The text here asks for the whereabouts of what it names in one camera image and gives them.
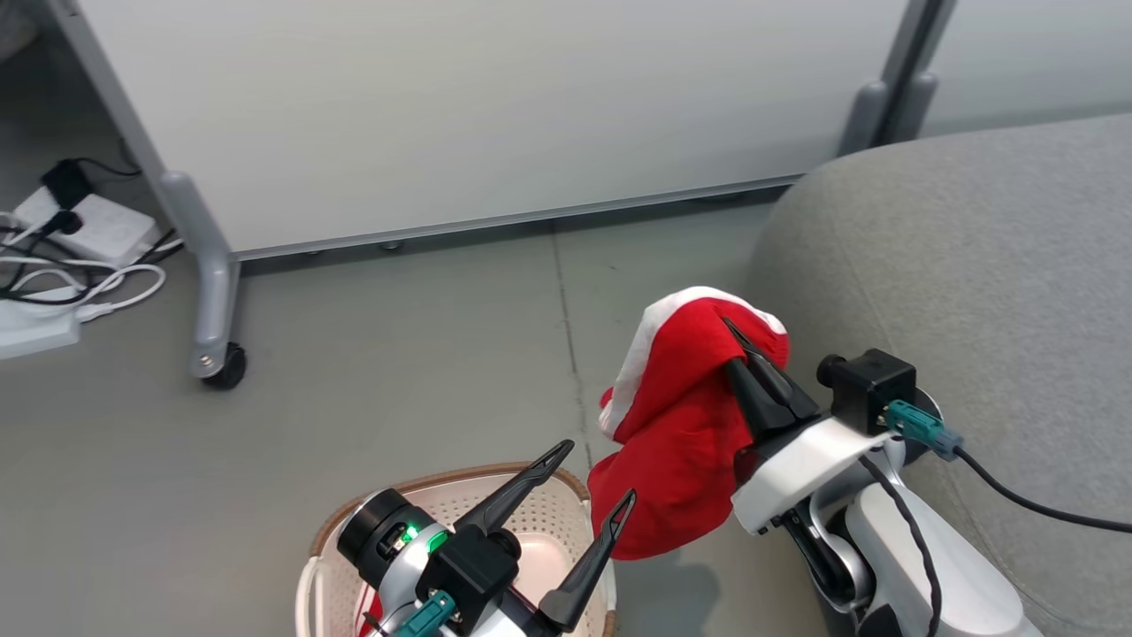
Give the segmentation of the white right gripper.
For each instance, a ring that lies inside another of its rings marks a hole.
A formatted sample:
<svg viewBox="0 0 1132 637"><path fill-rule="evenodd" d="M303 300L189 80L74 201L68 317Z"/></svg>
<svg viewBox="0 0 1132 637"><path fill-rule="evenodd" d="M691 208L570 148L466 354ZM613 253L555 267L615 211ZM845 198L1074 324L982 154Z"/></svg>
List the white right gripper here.
<svg viewBox="0 0 1132 637"><path fill-rule="evenodd" d="M794 430L796 422L812 422L821 414L817 403L730 318L723 322L741 348L740 358L724 363L724 378L754 440L771 440ZM894 476L892 434L861 434L841 419L818 420L803 428L767 460L760 460L751 479L732 496L734 517L745 531L756 535L808 497L820 510L844 503L875 483L861 466L861 458Z"/></svg>

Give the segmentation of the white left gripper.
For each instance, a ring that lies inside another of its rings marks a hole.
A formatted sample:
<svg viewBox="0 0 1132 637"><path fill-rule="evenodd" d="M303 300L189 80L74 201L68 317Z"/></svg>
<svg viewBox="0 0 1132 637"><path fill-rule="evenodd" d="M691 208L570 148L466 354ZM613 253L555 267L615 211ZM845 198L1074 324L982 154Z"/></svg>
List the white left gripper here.
<svg viewBox="0 0 1132 637"><path fill-rule="evenodd" d="M561 440L517 475L474 505L455 522L455 531L475 528L486 535L504 528L535 487L554 477L575 448ZM638 500L628 489L598 524L595 537L577 563L561 568L494 567L464 575L460 599L461 636L558 636L577 629L592 593L601 579L620 533Z"/></svg>

